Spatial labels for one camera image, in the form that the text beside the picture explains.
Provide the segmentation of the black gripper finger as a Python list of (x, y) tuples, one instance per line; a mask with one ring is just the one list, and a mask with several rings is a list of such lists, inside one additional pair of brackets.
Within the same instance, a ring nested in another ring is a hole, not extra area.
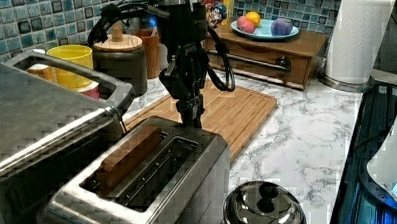
[(195, 111), (194, 111), (194, 116), (195, 118), (193, 119), (193, 125), (195, 128), (201, 128), (201, 115), (204, 113), (204, 103), (203, 103), (203, 96), (198, 95), (195, 98)]
[(193, 107), (185, 100), (178, 100), (176, 106), (184, 127), (192, 127), (194, 125)]

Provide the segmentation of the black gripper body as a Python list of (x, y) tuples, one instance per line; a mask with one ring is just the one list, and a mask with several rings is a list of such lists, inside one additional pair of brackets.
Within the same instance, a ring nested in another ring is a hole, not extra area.
[(203, 108), (200, 89), (205, 84), (205, 55), (200, 42), (168, 48), (168, 66), (161, 71), (159, 79), (169, 94), (181, 101), (184, 108)]

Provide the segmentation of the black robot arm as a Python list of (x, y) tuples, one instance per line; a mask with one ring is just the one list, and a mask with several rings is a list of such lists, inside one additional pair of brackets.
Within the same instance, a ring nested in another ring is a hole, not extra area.
[(168, 66), (159, 79), (176, 106), (184, 127), (201, 128), (203, 95), (208, 65), (201, 45), (206, 38), (205, 7), (200, 0), (149, 0), (156, 8), (160, 42), (167, 47)]

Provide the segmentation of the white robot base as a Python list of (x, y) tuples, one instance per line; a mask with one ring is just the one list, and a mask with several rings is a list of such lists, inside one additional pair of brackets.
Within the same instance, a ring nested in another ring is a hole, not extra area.
[(397, 114), (379, 150), (364, 165), (361, 184), (378, 202), (397, 211)]

